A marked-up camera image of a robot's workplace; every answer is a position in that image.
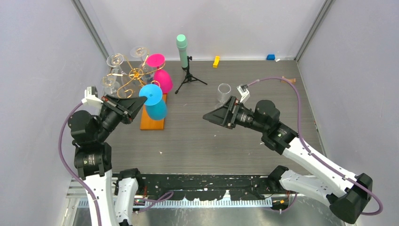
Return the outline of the blue wine glass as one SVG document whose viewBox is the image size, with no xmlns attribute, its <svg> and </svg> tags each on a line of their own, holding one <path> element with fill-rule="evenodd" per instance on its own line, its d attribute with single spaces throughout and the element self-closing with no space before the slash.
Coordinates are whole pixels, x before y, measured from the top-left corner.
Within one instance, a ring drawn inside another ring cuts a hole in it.
<svg viewBox="0 0 399 226">
<path fill-rule="evenodd" d="M 140 97 L 146 97 L 144 105 L 148 116 L 155 121 L 163 120 L 167 115 L 167 106 L 163 99 L 163 93 L 159 86 L 148 84 L 139 91 Z"/>
</svg>

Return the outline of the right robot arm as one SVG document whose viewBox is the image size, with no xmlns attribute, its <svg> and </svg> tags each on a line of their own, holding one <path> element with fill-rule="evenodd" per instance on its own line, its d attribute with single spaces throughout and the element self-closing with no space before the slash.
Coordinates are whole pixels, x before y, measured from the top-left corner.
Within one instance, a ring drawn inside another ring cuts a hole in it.
<svg viewBox="0 0 399 226">
<path fill-rule="evenodd" d="M 269 174 L 269 188 L 274 193 L 294 191 L 329 207 L 342 221 L 354 224 L 371 200 L 366 192 L 373 186 L 372 178 L 356 175 L 312 148 L 299 134 L 280 122 L 280 111 L 270 100 L 260 100 L 255 109 L 248 109 L 231 96 L 223 106 L 203 115 L 210 123 L 233 129 L 237 125 L 261 132 L 261 140 L 272 151 L 298 163 L 314 178 L 278 166 Z"/>
</svg>

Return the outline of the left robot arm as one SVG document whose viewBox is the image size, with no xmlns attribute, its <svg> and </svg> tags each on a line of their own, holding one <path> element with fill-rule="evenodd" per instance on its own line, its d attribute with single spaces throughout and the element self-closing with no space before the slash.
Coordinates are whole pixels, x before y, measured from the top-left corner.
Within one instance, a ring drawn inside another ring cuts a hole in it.
<svg viewBox="0 0 399 226">
<path fill-rule="evenodd" d="M 94 226 L 131 226 L 134 197 L 144 190 L 137 168 L 118 174 L 112 189 L 112 147 L 106 139 L 120 124 L 131 124 L 146 97 L 98 98 L 88 95 L 73 108 L 64 121 L 58 141 L 60 159 L 67 171 L 86 190 L 91 224 Z M 68 126 L 75 146 L 74 173 L 62 153 L 63 130 Z"/>
</svg>

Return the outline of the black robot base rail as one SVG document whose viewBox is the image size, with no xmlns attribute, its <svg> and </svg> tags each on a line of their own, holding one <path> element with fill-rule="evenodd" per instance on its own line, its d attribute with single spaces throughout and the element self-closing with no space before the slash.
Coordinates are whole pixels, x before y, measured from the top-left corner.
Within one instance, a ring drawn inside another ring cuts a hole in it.
<svg viewBox="0 0 399 226">
<path fill-rule="evenodd" d="M 132 212 L 183 208 L 270 208 L 281 212 L 301 193 L 265 175 L 143 174 Z"/>
</svg>

